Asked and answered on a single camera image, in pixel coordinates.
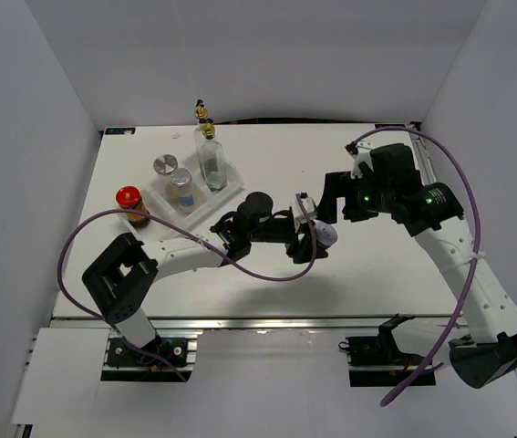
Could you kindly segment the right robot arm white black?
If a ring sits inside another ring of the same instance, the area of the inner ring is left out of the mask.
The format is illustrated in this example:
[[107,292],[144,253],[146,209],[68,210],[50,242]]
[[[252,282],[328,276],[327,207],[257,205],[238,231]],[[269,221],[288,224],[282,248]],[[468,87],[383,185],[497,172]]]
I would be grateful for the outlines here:
[[457,375],[479,389],[517,369],[517,305],[487,261],[474,250],[474,233],[449,186],[425,184],[410,147],[402,143],[370,149],[351,142],[349,172],[329,172],[318,217],[334,224],[387,214],[426,252],[461,306],[468,335],[449,342]]

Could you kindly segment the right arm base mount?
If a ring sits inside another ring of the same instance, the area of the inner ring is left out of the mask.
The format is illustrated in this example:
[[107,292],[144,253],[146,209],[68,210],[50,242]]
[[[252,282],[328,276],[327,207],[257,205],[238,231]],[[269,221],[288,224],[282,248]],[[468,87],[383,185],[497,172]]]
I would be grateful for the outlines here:
[[392,388],[412,374],[424,357],[403,351],[394,338],[394,331],[414,319],[412,315],[397,314],[383,322],[376,334],[348,336],[338,342],[338,349],[347,356],[352,388]]

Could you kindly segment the glass bottle clear liquid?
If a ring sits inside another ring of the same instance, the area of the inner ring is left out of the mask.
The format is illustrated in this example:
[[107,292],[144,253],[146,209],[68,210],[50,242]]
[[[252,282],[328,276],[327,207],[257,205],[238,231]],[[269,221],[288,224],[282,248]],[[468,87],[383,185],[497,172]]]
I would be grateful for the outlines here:
[[217,193],[227,186],[227,173],[222,144],[216,138],[215,127],[211,119],[202,126],[204,138],[200,149],[202,176],[208,188]]

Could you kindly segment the shaker jar metal lid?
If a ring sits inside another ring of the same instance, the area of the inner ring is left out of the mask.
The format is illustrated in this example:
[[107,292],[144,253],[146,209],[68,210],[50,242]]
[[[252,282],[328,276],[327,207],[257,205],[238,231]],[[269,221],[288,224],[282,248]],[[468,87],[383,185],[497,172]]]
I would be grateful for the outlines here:
[[157,173],[156,186],[168,202],[177,200],[171,178],[178,168],[178,160],[171,154],[162,154],[153,162],[153,170]]

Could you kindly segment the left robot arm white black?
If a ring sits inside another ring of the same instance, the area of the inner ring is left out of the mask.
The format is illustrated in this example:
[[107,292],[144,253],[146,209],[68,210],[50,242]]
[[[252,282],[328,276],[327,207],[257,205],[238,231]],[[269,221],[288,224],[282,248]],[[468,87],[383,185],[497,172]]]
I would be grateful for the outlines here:
[[192,234],[149,242],[122,234],[84,272],[82,282],[104,321],[128,342],[128,354],[138,363],[151,363],[160,353],[160,337],[141,307],[155,282],[235,264],[249,255],[253,243],[282,244],[294,263],[310,266],[326,258],[337,240],[335,228],[317,219],[315,204],[306,194],[275,213],[269,195],[250,193],[210,230],[221,238],[222,249]]

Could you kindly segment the red lid sauce jar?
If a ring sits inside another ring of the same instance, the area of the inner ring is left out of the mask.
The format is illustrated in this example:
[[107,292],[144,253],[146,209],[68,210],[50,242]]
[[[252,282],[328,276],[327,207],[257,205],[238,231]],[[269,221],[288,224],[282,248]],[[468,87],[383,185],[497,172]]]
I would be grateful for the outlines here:
[[[116,193],[116,202],[120,208],[125,210],[134,210],[143,213],[148,213],[148,209],[144,205],[140,190],[135,186],[121,187]],[[135,228],[143,228],[147,226],[150,219],[147,216],[140,214],[126,213],[129,223]]]

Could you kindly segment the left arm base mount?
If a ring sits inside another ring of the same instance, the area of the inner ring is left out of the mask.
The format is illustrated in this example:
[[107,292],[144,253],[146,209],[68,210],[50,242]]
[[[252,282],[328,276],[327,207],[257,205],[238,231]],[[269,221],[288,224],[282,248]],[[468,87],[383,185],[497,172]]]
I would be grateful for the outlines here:
[[101,381],[185,383],[196,361],[199,330],[158,330],[150,346],[133,349],[112,331],[105,349]]

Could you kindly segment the white lid small jar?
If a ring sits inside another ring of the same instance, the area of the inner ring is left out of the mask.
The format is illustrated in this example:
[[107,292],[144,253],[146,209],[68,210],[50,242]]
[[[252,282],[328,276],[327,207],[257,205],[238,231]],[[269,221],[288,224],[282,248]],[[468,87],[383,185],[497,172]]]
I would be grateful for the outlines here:
[[327,249],[333,246],[338,239],[338,234],[334,226],[323,221],[315,220],[315,238],[319,248]]

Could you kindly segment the blue label shaker jar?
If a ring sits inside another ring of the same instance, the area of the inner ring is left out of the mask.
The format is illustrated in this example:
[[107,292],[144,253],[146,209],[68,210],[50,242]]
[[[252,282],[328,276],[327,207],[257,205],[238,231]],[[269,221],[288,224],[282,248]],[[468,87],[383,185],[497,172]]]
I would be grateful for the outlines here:
[[181,210],[191,213],[195,207],[191,173],[185,168],[177,168],[171,174],[171,185]]

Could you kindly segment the glass bottle dark sauce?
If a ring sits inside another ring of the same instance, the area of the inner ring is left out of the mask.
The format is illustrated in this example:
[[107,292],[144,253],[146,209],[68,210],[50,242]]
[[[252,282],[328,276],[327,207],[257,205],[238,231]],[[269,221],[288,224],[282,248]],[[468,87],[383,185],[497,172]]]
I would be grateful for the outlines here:
[[202,175],[204,175],[204,171],[202,168],[201,150],[202,150],[202,146],[205,142],[205,139],[204,139],[204,135],[202,133],[202,128],[205,125],[205,123],[207,122],[207,119],[209,118],[209,116],[208,116],[208,111],[205,108],[205,105],[204,105],[204,102],[202,99],[198,99],[196,102],[195,110],[194,110],[194,117],[197,120],[197,127],[194,131],[196,154],[197,154],[198,164],[200,167],[200,172]]

